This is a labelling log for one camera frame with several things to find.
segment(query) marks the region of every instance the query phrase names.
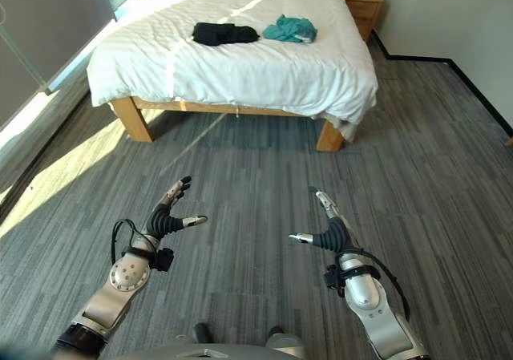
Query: black cable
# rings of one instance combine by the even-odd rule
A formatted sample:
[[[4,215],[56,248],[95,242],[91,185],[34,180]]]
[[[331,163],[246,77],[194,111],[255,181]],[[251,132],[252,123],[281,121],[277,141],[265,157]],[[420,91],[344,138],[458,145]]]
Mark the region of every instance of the black cable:
[[[112,261],[112,264],[114,264],[116,262],[116,259],[115,259],[115,243],[116,243],[116,237],[118,236],[118,232],[119,230],[121,229],[121,227],[124,225],[124,224],[127,224],[129,227],[130,227],[130,230],[131,230],[131,235],[130,235],[130,246],[132,246],[132,239],[134,238],[134,234],[137,233],[139,234],[144,240],[146,240],[149,244],[149,246],[151,247],[151,250],[153,252],[153,256],[154,256],[154,260],[156,262],[156,259],[157,259],[157,251],[155,249],[155,246],[152,244],[152,242],[150,241],[149,238],[147,238],[146,236],[144,236],[139,230],[137,230],[137,227],[135,226],[134,224],[134,221],[132,220],[129,220],[127,218],[123,218],[121,220],[117,220],[114,224],[114,227],[112,228],[112,239],[111,239],[111,261]]]
[[[378,260],[372,253],[369,253],[365,251],[364,249],[344,249],[342,250],[336,257],[336,263],[339,265],[339,259],[344,254],[359,254],[361,256],[365,256],[373,260],[376,264],[379,265],[379,267],[383,270],[383,272],[386,274],[386,276],[390,279],[390,282],[394,286],[394,288],[399,293],[399,296],[402,300],[402,308],[404,309],[404,317],[407,321],[410,320],[410,304],[408,304],[408,300],[406,300],[406,296],[404,295],[404,292],[402,291],[401,286],[399,285],[398,279],[390,272],[390,270],[386,267],[385,264],[383,264],[380,260]]]

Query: robotic hand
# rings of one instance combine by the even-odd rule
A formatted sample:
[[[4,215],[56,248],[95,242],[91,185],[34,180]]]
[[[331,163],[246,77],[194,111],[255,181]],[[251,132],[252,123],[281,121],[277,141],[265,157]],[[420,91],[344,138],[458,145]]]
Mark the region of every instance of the robotic hand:
[[[372,254],[357,248],[357,241],[347,220],[337,206],[322,191],[317,198],[329,219],[329,228],[320,234],[291,234],[289,237],[337,253],[335,265],[328,267],[325,282],[328,288],[339,291],[348,306],[362,322],[375,354],[381,360],[428,359],[429,354],[416,337],[407,319],[410,311],[401,287],[390,271]],[[406,318],[392,312],[386,293],[379,283],[379,272],[371,265],[364,265],[364,257],[372,258],[390,277],[402,297]]]
[[[112,233],[112,268],[109,278],[89,302],[79,311],[69,328],[54,347],[55,358],[97,358],[108,338],[130,308],[131,299],[147,283],[151,269],[168,271],[173,252],[159,248],[160,240],[169,233],[203,224],[206,216],[175,218],[171,208],[190,188],[191,177],[184,177],[169,189],[149,216],[142,232],[130,220],[116,222]],[[115,238],[123,224],[128,224],[135,239],[125,254],[115,259]]]

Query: teal shirt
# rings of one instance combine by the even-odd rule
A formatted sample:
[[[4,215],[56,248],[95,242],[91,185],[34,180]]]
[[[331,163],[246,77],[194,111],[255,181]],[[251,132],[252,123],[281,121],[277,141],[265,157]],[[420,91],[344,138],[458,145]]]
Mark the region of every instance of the teal shirt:
[[[317,29],[306,18],[287,18],[284,15],[264,30],[264,38],[284,42],[313,42]]]

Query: white bedsheet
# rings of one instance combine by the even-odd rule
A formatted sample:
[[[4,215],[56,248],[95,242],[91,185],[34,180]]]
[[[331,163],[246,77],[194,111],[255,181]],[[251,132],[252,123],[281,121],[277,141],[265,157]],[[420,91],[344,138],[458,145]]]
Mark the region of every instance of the white bedsheet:
[[[248,25],[262,36],[281,14],[310,19],[316,41],[261,37],[218,47],[192,41],[197,22]],[[87,74],[94,106],[134,95],[353,124],[375,104],[378,89],[370,53],[344,0],[142,0],[95,49]]]

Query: wooden nightstand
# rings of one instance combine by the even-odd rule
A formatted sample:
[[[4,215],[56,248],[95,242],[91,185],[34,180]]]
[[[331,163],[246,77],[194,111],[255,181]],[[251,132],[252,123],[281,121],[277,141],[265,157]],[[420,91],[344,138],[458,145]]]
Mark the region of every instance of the wooden nightstand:
[[[360,35],[367,42],[378,19],[383,0],[345,0],[345,3],[353,15]]]

